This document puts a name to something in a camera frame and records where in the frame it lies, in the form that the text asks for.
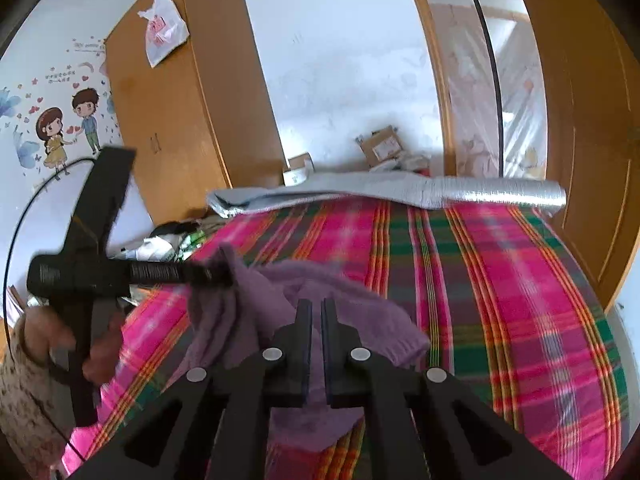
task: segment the yellow dress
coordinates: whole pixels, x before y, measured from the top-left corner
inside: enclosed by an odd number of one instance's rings
[[[60,136],[51,137],[47,141],[47,149],[49,150],[49,155],[43,162],[47,168],[53,169],[66,162],[66,151],[62,147],[62,138]]]

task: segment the plaid bedsheet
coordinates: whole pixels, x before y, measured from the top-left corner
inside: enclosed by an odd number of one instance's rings
[[[325,262],[395,301],[446,368],[577,479],[601,480],[628,440],[625,378],[596,297],[531,208],[465,204],[425,211],[352,198],[235,219],[222,241],[247,262]],[[190,342],[183,287],[164,287],[124,328],[122,365],[102,391],[101,424],[72,441],[93,454],[158,396]],[[79,460],[65,455],[69,471]],[[309,453],[270,447],[270,480],[371,478],[365,425]]]

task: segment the silver foil roll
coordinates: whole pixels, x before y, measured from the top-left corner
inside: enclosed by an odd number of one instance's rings
[[[380,198],[423,209],[441,209],[455,202],[506,203],[537,207],[549,215],[554,215],[566,205],[564,189],[549,180],[426,178],[404,171],[315,173],[298,186],[213,191],[207,196],[207,203],[220,216],[229,218],[344,196]]]

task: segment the purple garment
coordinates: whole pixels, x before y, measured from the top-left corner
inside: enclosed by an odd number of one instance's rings
[[[303,408],[271,410],[270,442],[320,451],[332,446],[363,415],[361,408],[332,410],[326,405],[320,322],[324,298],[334,298],[338,320],[356,327],[366,348],[396,366],[415,363],[429,346],[427,336],[402,308],[325,266],[286,260],[249,268],[224,244],[212,261],[228,262],[234,286],[192,292],[188,311],[194,339],[174,378],[196,366],[239,365],[267,348],[277,328],[294,322],[299,299],[313,303],[307,402]]]

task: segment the brown hair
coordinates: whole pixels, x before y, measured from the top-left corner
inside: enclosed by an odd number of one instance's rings
[[[43,130],[56,119],[62,122],[62,110],[60,108],[48,108],[41,113],[36,122],[36,135],[40,140],[44,141],[45,146],[49,140],[49,136]]]
[[[85,88],[74,95],[74,98],[71,101],[71,107],[75,110],[78,105],[83,103],[93,103],[97,106],[98,99],[98,92],[95,91],[95,88]]]

